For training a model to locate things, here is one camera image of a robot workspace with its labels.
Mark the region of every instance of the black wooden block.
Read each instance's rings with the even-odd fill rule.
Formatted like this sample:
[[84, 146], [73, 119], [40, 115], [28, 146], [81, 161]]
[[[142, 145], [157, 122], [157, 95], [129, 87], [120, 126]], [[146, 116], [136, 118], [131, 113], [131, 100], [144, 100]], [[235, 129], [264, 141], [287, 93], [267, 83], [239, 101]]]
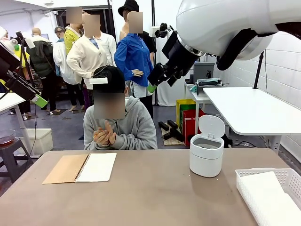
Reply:
[[164, 129], [165, 131], [169, 131], [169, 126], [167, 126], [164, 122], [159, 122], [159, 127]]
[[183, 142], [184, 141], [184, 136], [177, 130], [174, 128], [170, 129], [170, 133], [172, 134], [173, 137], [175, 137], [178, 141]]
[[172, 128], [174, 128], [174, 129], [177, 129], [177, 128], [178, 128], [178, 125], [175, 124], [175, 122], [172, 121], [172, 120], [168, 120], [167, 123], [168, 123], [168, 125], [170, 125], [170, 126], [171, 126]]
[[163, 135], [164, 140], [168, 140], [169, 138], [172, 138], [172, 137], [173, 137], [173, 135], [170, 132]]

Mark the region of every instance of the table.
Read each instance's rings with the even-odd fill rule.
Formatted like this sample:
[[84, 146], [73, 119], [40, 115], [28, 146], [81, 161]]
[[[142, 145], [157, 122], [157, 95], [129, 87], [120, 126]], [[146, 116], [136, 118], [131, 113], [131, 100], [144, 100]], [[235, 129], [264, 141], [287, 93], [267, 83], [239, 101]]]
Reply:
[[197, 95], [197, 93], [191, 92], [190, 88], [192, 87], [193, 87], [192, 84], [187, 84], [186, 82], [184, 82], [184, 98], [186, 98], [186, 89], [188, 89], [192, 95], [192, 99], [196, 102], [196, 122], [195, 122], [196, 124], [194, 128], [194, 134], [198, 134], [199, 104], [202, 104], [202, 111], [205, 112], [205, 104], [210, 104], [211, 101], [210, 98], [204, 92], [201, 92], [199, 96]]
[[270, 149], [233, 148], [221, 173], [203, 178], [189, 170], [189, 149], [121, 150], [109, 182], [42, 185], [63, 155], [83, 153], [43, 154], [0, 197], [1, 226], [256, 226], [235, 170], [289, 168]]
[[32, 146], [30, 144], [29, 136], [28, 136], [27, 129], [25, 127], [21, 112], [20, 112], [20, 108], [18, 106], [18, 104], [20, 104], [24, 101], [25, 100], [22, 97], [20, 97], [18, 94], [8, 93], [3, 99], [0, 100], [0, 113], [3, 111], [7, 111], [11, 108], [15, 108], [17, 119], [18, 119], [18, 122], [20, 125], [20, 129], [22, 131], [22, 134], [23, 134], [23, 137], [25, 140], [25, 147], [26, 147], [28, 153], [30, 153]]
[[282, 135], [301, 134], [301, 111], [259, 89], [204, 88], [204, 92], [234, 132], [266, 136], [276, 153]]

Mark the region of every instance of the white table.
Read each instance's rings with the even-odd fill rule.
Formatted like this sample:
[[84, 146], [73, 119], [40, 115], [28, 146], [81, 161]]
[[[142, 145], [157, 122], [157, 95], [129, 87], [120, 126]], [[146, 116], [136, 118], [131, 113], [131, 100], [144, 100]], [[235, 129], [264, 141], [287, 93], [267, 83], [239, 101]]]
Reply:
[[205, 104], [210, 104], [210, 98], [204, 93], [199, 93], [199, 96], [197, 93], [191, 92], [190, 88], [192, 88], [192, 84], [187, 84], [184, 82], [184, 98], [186, 98], [186, 89], [191, 93], [192, 99], [196, 102], [196, 124], [194, 128], [194, 134], [198, 134], [198, 110], [199, 110], [199, 104], [202, 104], [202, 111], [205, 112]]
[[20, 129], [22, 131], [24, 140], [25, 140], [25, 146], [27, 148], [27, 151], [30, 153], [32, 146], [30, 144], [30, 140], [29, 140], [29, 136], [27, 133], [27, 129], [24, 125], [24, 121], [20, 112], [20, 108], [18, 106], [18, 104], [24, 102], [25, 100], [20, 97], [18, 94], [16, 93], [8, 93], [3, 99], [0, 100], [0, 113], [3, 111], [7, 111], [11, 108], [15, 108], [16, 110], [16, 114], [17, 114], [17, 118], [18, 118], [18, 122], [20, 125]]
[[278, 153], [282, 135], [301, 134], [301, 110], [249, 87], [204, 88], [234, 132], [266, 136]]

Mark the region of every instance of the spiral notebook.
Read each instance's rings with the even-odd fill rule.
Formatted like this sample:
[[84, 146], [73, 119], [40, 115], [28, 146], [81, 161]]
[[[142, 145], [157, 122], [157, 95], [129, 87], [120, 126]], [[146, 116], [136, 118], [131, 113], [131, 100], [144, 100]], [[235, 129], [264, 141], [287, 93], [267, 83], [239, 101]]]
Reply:
[[116, 153], [65, 155], [43, 184], [109, 181]]

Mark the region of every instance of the blue shirt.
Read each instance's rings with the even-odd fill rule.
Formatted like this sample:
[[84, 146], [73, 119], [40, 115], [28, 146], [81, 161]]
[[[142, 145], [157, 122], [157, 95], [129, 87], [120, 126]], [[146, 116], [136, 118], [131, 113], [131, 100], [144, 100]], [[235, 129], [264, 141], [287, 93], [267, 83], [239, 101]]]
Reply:
[[96, 48], [99, 49], [97, 42], [94, 39], [89, 39], [90, 42], [92, 42], [93, 45], [95, 45]]
[[[129, 33], [117, 44], [114, 55], [116, 66], [124, 73], [126, 81], [134, 81], [147, 87], [147, 77], [154, 69], [151, 64], [150, 51], [137, 34]], [[142, 77], [134, 77], [132, 70], [138, 69], [144, 73]]]

